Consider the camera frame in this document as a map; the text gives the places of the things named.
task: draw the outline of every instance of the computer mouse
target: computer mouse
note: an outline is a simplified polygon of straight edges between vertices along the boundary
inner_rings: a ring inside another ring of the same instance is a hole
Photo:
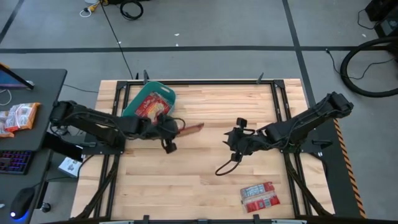
[[[20,190],[11,203],[11,218],[15,220],[22,218],[28,211],[34,195],[35,189],[33,187]]]

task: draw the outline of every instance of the monitor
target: monitor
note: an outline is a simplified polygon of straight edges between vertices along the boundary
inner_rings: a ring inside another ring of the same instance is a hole
[[[33,90],[34,84],[19,77],[0,63],[0,90],[11,89],[30,89]]]

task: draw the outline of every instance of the white cable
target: white cable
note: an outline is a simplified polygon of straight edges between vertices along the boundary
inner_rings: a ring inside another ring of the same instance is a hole
[[[89,14],[88,14],[88,16],[83,16],[83,15],[82,15],[82,12],[84,12],[84,11],[85,11],[84,9],[83,9],[82,11],[80,11],[79,15],[80,15],[81,17],[83,17],[83,18],[90,17],[90,16],[91,16],[91,14],[92,14],[92,13],[91,13],[91,10],[90,10],[90,9],[87,9],[87,10],[88,10],[88,13],[89,13]]]
[[[3,91],[0,91],[0,93],[4,93],[5,91],[7,91],[8,94],[10,95],[10,100],[7,103],[5,103],[5,104],[0,103],[0,106],[7,106],[12,100],[12,95],[11,95],[11,92],[9,90],[3,90]]]

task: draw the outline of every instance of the black desk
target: black desk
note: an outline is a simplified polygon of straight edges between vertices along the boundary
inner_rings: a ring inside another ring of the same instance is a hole
[[[63,69],[13,69],[16,74],[35,83],[33,91],[11,90],[12,101],[7,106],[0,106],[0,111],[8,110],[12,105],[19,103],[41,103],[37,112],[32,130],[16,132],[13,139],[0,139],[2,150],[32,150],[37,151],[31,163],[27,175],[0,174],[0,203],[6,204],[0,208],[0,222],[2,224],[14,224],[9,216],[12,200],[20,189],[31,187],[43,182],[49,168],[52,157],[50,149],[41,149],[41,144],[49,126],[49,116],[52,104],[58,99],[67,71]],[[33,210],[42,191],[43,184],[36,187],[36,194],[25,220],[17,223],[29,223]]]

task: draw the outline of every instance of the snack package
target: snack package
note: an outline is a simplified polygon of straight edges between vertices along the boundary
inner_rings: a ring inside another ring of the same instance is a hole
[[[156,92],[150,93],[136,110],[136,115],[150,118],[152,124],[157,123],[158,115],[167,114],[170,111],[170,104]]]
[[[280,204],[272,182],[246,187],[241,190],[241,196],[248,213]]]
[[[6,131],[7,117],[8,117],[8,111],[0,111],[0,138],[14,137],[13,133]]]
[[[5,130],[14,132],[23,129],[32,129],[39,105],[40,103],[22,103],[12,106],[8,113]]]

